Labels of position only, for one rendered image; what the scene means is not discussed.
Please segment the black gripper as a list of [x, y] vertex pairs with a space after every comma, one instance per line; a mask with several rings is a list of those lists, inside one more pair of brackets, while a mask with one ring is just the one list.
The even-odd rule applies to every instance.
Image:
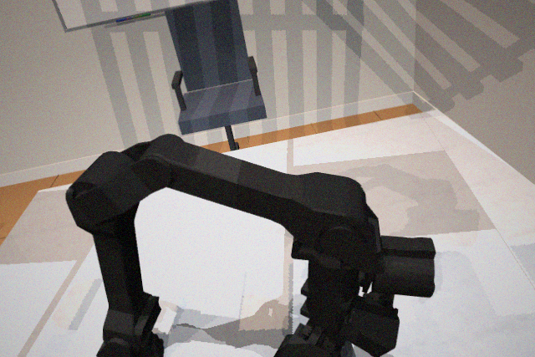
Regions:
[[371, 284], [359, 272], [357, 287], [349, 296], [325, 298], [314, 292], [307, 279], [301, 288], [307, 299], [300, 314], [308, 321], [300, 323], [294, 334], [286, 335], [274, 357], [338, 357], [343, 346], [334, 342], [336, 332], [351, 312], [358, 288], [367, 293]]

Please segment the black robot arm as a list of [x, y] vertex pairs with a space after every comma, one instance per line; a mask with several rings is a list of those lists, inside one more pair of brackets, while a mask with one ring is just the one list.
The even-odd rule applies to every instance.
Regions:
[[431, 298], [436, 249], [431, 238], [380, 237], [378, 217], [356, 180], [321, 172], [292, 175], [160, 135], [107, 151], [66, 190], [75, 224], [94, 239], [109, 308], [96, 357], [163, 357], [153, 333], [159, 298], [143, 291], [135, 214], [164, 188], [263, 217], [293, 236], [291, 257], [308, 260], [308, 281], [325, 298], [344, 298], [359, 272], [371, 291], [355, 294], [334, 342], [372, 357], [396, 346], [395, 294]]

